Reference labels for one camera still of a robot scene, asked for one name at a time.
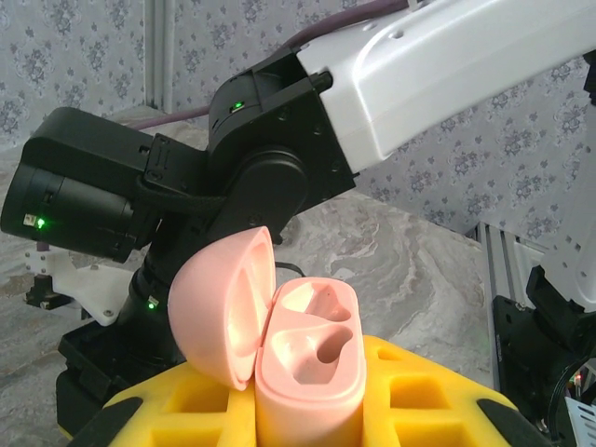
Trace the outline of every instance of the robotic arm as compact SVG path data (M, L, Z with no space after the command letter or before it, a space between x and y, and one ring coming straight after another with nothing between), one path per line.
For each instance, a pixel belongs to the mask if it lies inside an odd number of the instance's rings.
M76 433L115 393L182 360L166 303L195 252L258 225L280 242L293 215L353 188L359 171L419 132L596 48L593 0L412 3L280 51L226 81L210 106L206 151L66 108L25 144L2 231L118 262L151 244L132 278L103 266L74 271L66 252L53 248L30 254L61 300L49 307L75 298L96 319L61 341L63 428ZM590 199L574 210L585 214ZM565 233L573 242L562 252L576 284L560 285L556 258L544 263L547 279L581 315L596 311L594 264L586 264L596 259L593 207L589 222ZM571 252L574 244L581 255ZM103 289L89 286L98 284L91 282L98 270ZM106 295L109 306L98 307Z

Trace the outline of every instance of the marble surface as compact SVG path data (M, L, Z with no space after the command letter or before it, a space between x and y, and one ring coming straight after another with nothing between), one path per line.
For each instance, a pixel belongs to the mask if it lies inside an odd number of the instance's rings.
M142 111L130 122L142 119ZM148 129L202 149L204 131L188 124ZM0 199L19 153L0 155ZM293 218L276 248L279 261L309 276L340 278L359 297L362 328L490 385L480 246L423 219L348 192ZM26 306L33 279L22 252L32 243L0 234L0 436L2 445L64 445L55 425L54 381L63 369L56 345L77 322ZM77 265L102 262L73 255ZM142 253L125 268L135 269ZM279 270L278 283L295 277Z

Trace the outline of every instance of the open case lid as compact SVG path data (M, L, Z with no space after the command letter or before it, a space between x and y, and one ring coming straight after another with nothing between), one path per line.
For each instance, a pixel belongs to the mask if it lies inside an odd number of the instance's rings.
M183 265L169 291L169 322L194 368L247 387L273 307L275 273L266 227L214 242Z

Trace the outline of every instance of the yellow foam holder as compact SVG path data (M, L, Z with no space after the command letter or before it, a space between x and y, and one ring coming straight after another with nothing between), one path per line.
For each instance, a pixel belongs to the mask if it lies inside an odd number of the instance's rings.
M507 447L477 401L513 404L430 360L364 337L367 384L362 447ZM253 383L236 391L187 363L116 395L142 405L111 447L256 447Z

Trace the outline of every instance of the pink earbud case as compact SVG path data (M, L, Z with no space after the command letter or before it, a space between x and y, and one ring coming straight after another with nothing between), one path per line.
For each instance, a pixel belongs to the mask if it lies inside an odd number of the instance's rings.
M330 278L276 292L266 227L193 256L172 283L169 320L201 373L239 390L254 374L260 447L360 445L366 360L356 294Z

